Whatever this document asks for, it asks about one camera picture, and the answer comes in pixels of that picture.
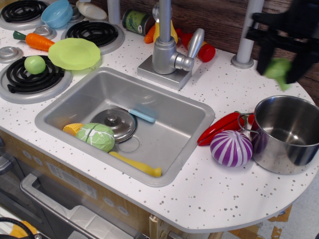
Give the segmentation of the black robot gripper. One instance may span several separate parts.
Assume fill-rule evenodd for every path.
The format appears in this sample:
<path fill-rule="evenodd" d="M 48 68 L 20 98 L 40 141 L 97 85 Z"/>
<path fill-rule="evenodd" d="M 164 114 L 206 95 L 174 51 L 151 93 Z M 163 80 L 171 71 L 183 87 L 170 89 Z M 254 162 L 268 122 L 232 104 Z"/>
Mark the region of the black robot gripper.
<path fill-rule="evenodd" d="M 283 13 L 254 13 L 246 38 L 260 46 L 257 71 L 264 75 L 275 48 L 298 53 L 286 83 L 298 81 L 317 62 L 319 52 L 319 2 L 294 0 Z"/>

